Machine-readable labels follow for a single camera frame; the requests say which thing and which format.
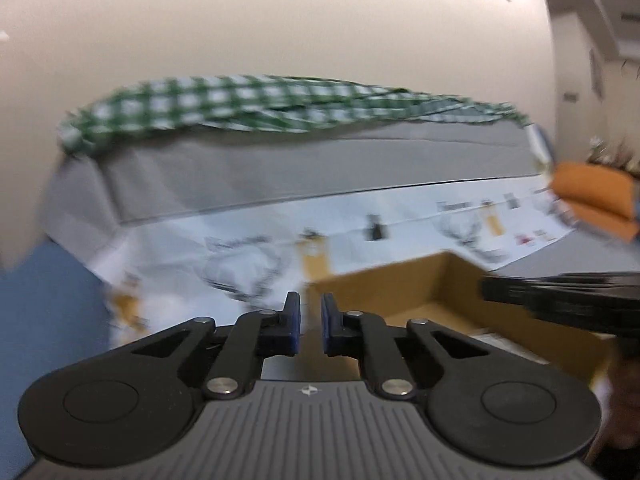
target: orange cushion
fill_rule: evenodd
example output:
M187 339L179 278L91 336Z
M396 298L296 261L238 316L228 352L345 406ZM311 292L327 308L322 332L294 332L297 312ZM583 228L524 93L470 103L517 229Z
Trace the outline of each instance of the orange cushion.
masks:
M561 162L551 189L565 200L590 205L627 220L636 217L634 180L623 171L593 164Z
M638 222L627 220L622 216L574 202L573 200L566 200L565 202L580 220L618 238L622 238L625 242L630 242L640 232L640 224Z

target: metal screw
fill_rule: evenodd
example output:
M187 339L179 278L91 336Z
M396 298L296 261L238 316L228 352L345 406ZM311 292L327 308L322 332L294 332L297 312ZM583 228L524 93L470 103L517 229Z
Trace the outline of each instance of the metal screw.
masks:
M403 396L411 393L414 386L404 379L387 379L382 383L382 391L389 395Z
M216 377L207 381L207 389L215 394L228 395L238 389L238 382L231 377Z

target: gingham fabric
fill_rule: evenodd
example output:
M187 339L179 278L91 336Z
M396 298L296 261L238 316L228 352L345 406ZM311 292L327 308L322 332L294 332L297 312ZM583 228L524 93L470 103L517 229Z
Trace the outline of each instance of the gingham fabric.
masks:
M58 131L66 152L95 155L119 140L191 124L303 134L370 120L529 124L510 104L339 80L236 75L166 78L122 88L70 114Z

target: blue surface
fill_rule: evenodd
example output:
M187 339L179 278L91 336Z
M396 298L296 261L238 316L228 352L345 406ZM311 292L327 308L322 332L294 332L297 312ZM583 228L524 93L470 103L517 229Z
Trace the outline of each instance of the blue surface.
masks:
M8 480L33 459L16 415L23 391L108 349L100 280L59 245L39 245L0 278L0 342L0 480Z

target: cardboard box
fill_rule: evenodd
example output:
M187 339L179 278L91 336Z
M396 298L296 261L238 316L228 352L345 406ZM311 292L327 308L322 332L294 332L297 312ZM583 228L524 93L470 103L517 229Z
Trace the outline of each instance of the cardboard box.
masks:
M341 311L373 312L389 325L405 326L409 319L421 317L464 334L489 329L587 384L602 375L610 358L607 341L533 319L520 306L483 301L478 295L483 274L456 254L437 253L323 278L308 285L306 300L318 318L320 296L331 292Z

